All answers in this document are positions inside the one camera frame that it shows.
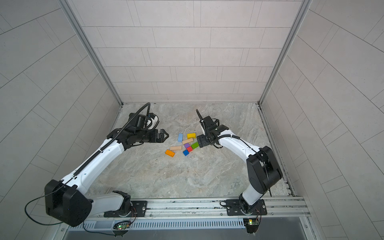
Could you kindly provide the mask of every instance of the wooden block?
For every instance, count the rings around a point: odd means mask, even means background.
[[[198,143],[198,142],[195,142],[194,144],[191,145],[191,147],[192,147],[193,149],[195,149],[195,148],[199,147],[199,143]]]
[[[190,143],[190,142],[193,142],[193,138],[189,138],[187,140],[184,140],[183,144]]]
[[[187,133],[187,139],[190,139],[190,138],[196,138],[196,134],[195,133]]]
[[[175,156],[175,153],[167,149],[166,155],[173,157],[173,156]]]
[[[172,146],[169,148],[169,150],[171,150],[171,151],[180,151],[182,149],[183,149],[182,146]]]

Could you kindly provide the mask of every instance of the yellow block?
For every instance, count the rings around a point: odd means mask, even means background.
[[[189,139],[187,139],[187,140],[184,140],[184,141],[182,142],[182,144],[186,144],[186,143],[190,143],[190,142],[193,142],[193,138],[189,138]]]
[[[172,146],[169,148],[169,150],[171,151],[180,151],[180,150],[183,150],[183,147],[182,146]]]
[[[171,157],[175,156],[175,153],[172,151],[169,151],[168,149],[166,150],[166,155],[169,155]]]
[[[187,139],[190,139],[190,138],[196,138],[196,134],[195,133],[187,133]]]

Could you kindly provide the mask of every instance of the cable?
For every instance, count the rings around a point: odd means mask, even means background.
[[[34,221],[35,223],[38,223],[38,224],[40,224],[40,225],[44,225],[44,226],[52,226],[52,225],[62,224],[63,222],[58,222],[58,223],[53,223],[53,224],[45,224],[45,223],[38,222],[38,221],[36,221],[35,219],[33,219],[31,216],[29,216],[28,212],[26,211],[26,207],[28,206],[28,204],[30,204],[31,202],[33,202],[33,201],[35,201],[35,200],[37,200],[37,199],[40,199],[40,198],[42,198],[42,197],[51,195],[51,194],[53,194],[53,193],[59,191],[62,187],[64,187],[67,183],[69,183],[70,180],[68,180],[66,183],[64,183],[61,187],[59,187],[59,188],[56,189],[55,191],[53,191],[53,192],[51,192],[51,193],[49,193],[49,194],[46,194],[46,195],[44,195],[44,196],[41,196],[41,197],[38,197],[38,198],[35,198],[35,199],[29,201],[29,202],[25,205],[25,207],[24,207],[24,212],[25,212],[25,214],[29,217],[29,219],[31,219],[31,220]]]

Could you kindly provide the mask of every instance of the black cable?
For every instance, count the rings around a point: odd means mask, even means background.
[[[103,232],[91,232],[91,231],[88,231],[88,230],[86,230],[85,227],[84,227],[84,222],[83,222],[83,228],[84,228],[84,230],[85,230],[86,232],[89,232],[89,233],[99,233],[99,234],[104,234],[104,235],[115,236],[115,237],[116,237],[115,234],[108,234],[108,233],[103,233]]]
[[[29,202],[25,205],[25,207],[24,207],[24,212],[25,212],[25,214],[29,217],[29,219],[31,219],[31,220],[34,221],[35,223],[38,223],[38,224],[40,224],[40,225],[44,225],[44,226],[52,226],[52,225],[62,224],[63,222],[58,222],[58,223],[53,223],[53,224],[45,224],[45,223],[38,222],[38,221],[36,221],[35,219],[33,219],[31,216],[29,216],[28,212],[26,211],[26,207],[28,206],[28,204],[30,204],[31,202],[33,202],[33,201],[35,201],[35,200],[37,200],[37,199],[40,199],[40,198],[42,198],[42,197],[51,195],[51,194],[53,194],[53,193],[59,191],[62,187],[64,187],[67,183],[69,183],[70,180],[68,180],[66,183],[64,183],[61,187],[59,187],[59,188],[56,189],[55,191],[53,191],[53,192],[51,192],[51,193],[49,193],[49,194],[46,194],[46,195],[44,195],[44,196],[41,196],[41,197],[38,197],[38,198],[35,198],[35,199],[29,201]]]

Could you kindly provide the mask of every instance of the white wall tile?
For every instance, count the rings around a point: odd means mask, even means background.
[[[245,65],[255,67],[273,67],[279,54],[279,48],[251,48],[249,49]]]
[[[61,121],[85,88],[79,76],[72,70],[39,102],[39,105]]]
[[[345,181],[345,178],[343,175],[336,177],[332,180],[329,180],[328,182],[325,182],[321,185],[324,189],[324,192],[330,192],[345,186],[348,186],[347,181]]]
[[[292,1],[263,2],[256,27],[290,28],[300,5],[301,2]]]
[[[206,94],[167,94],[168,102],[206,102]]]
[[[133,26],[126,1],[73,0],[84,26]]]
[[[5,136],[28,114],[44,97],[25,74],[20,74],[0,88],[0,139]]]
[[[44,19],[44,16],[39,17],[36,19],[41,27],[44,29],[44,31],[48,34],[49,38],[54,42],[56,46],[59,46],[61,44],[59,38],[56,36],[52,28],[49,26],[47,21]]]
[[[51,172],[53,174],[55,174],[55,172],[59,168],[59,166],[57,166],[56,164],[53,164],[50,161],[47,161],[44,158],[39,157],[37,155],[33,158],[33,160],[31,161],[31,164],[39,168],[42,168],[44,170],[47,170],[48,172]]]
[[[361,146],[376,163],[376,165],[384,172],[384,132],[377,134],[376,136],[363,142]]]
[[[202,1],[201,26],[248,27],[254,2]]]
[[[130,94],[129,96],[134,103],[168,101],[166,94]]]
[[[159,94],[193,94],[195,93],[195,83],[157,83]]]
[[[370,220],[382,220],[384,209],[380,199],[384,197],[384,192],[381,190],[384,174],[350,132],[336,139],[327,146],[327,149]]]
[[[255,82],[261,67],[223,67],[222,82]]]
[[[98,27],[107,48],[154,48],[152,28]]]
[[[59,8],[57,2],[49,0],[5,0],[0,14],[14,28]]]
[[[341,120],[308,80],[304,80],[295,98],[320,138],[341,124]]]
[[[279,103],[283,108],[289,123],[293,124],[294,121],[303,112],[303,110],[284,82],[281,84],[279,90],[277,91],[276,98],[279,100]]]
[[[0,35],[0,73],[12,79],[55,47],[37,20],[3,33]]]
[[[47,21],[53,32],[59,38],[60,42],[63,43],[70,37],[75,35],[71,24],[68,22],[61,9],[44,15],[44,19]]]
[[[64,176],[75,170],[83,162],[86,153],[84,149],[74,143],[53,176],[53,179],[60,181]]]
[[[384,130],[383,112],[331,65],[313,86],[360,143]]]
[[[192,1],[135,1],[135,4],[141,26],[194,26]]]
[[[311,83],[327,65],[327,62],[299,37],[293,41],[288,56]]]
[[[327,193],[348,239],[376,239],[380,236],[350,187]]]
[[[258,48],[262,41],[264,31],[265,28],[212,28],[210,47]]]
[[[98,48],[106,66],[146,66],[141,48]]]
[[[52,116],[49,112],[47,112],[44,108],[42,108],[39,104],[37,104],[32,111],[34,111],[37,115],[39,115],[42,119],[47,121],[53,127],[57,127],[59,121]]]
[[[105,43],[99,33],[99,30],[95,26],[84,26],[82,27],[85,35],[90,41],[92,47],[94,48],[105,48]]]
[[[323,137],[321,140],[323,141],[324,145],[327,146],[347,131],[348,128],[344,125],[344,123],[342,123],[335,129],[333,129],[330,133],[328,133],[325,137]]]
[[[105,67],[111,82],[132,82],[125,67]]]
[[[86,144],[91,145],[94,137],[96,136],[97,130],[101,126],[101,123],[103,122],[106,115],[107,112],[101,107],[100,104],[97,104],[88,120],[85,122],[78,137]]]
[[[207,94],[207,102],[242,102],[244,94]]]
[[[0,195],[5,196],[55,128],[30,112],[0,143]]]
[[[131,67],[136,82],[172,82],[169,67]]]
[[[194,26],[201,26],[201,1],[193,1]]]
[[[288,152],[288,149],[284,143],[284,140],[281,136],[281,133],[279,129],[276,130],[276,132],[273,134],[273,137],[276,141],[276,145],[278,146],[280,155],[282,157],[282,162],[287,169],[287,175],[288,178],[291,180],[291,182],[295,182],[300,179],[299,174],[297,173],[297,170],[293,164],[292,158]]]
[[[201,82],[200,93],[233,93],[235,83],[230,82]]]
[[[308,11],[297,35],[311,48],[317,50],[331,29],[333,23]]]
[[[339,29],[322,56],[367,98],[384,89],[384,53]]]
[[[304,119],[300,123],[295,129],[295,134],[321,184],[341,175],[308,119]]]
[[[285,113],[281,113],[280,117],[276,119],[276,124],[279,127],[281,136],[284,139],[285,145],[291,155],[292,161],[294,161],[296,158],[301,156],[304,151],[295,133],[293,132],[293,129],[290,123],[288,122]]]
[[[217,67],[176,67],[178,82],[215,82]]]
[[[286,56],[283,64],[280,67],[279,75],[284,80],[289,90],[292,90],[301,77],[302,73],[292,62],[292,60]]]
[[[210,28],[153,28],[158,48],[209,48]]]
[[[80,61],[81,56],[72,42],[66,41],[27,68],[24,73],[48,93]]]
[[[201,66],[239,66],[241,48],[202,48]]]
[[[141,26],[139,16],[137,15],[135,1],[128,0],[127,4],[129,7],[129,12],[130,12],[131,17],[132,17],[133,25],[134,26]]]
[[[121,94],[154,94],[151,83],[116,83]]]
[[[297,171],[320,225],[339,225],[340,222],[337,219],[309,161],[305,161],[298,166]]]
[[[261,48],[282,48],[290,28],[265,28]]]
[[[0,218],[0,232],[4,239],[15,239],[22,228],[22,224],[15,224],[15,222],[23,223],[27,219],[24,213],[25,204],[40,197],[44,186],[52,177],[52,173],[34,165],[28,165],[0,203],[0,214],[9,216],[8,219]],[[30,204],[27,210],[32,210],[33,206],[34,203]]]
[[[56,165],[60,165],[86,120],[77,108],[71,107],[39,150],[38,155]]]
[[[194,66],[193,48],[148,48],[152,66]]]
[[[237,93],[262,94],[264,88],[265,83],[241,82]]]
[[[80,95],[78,102],[91,113],[107,88],[104,80],[98,75]]]
[[[383,16],[383,8],[381,0],[369,1],[367,6],[358,1],[326,1],[319,14],[363,39]]]

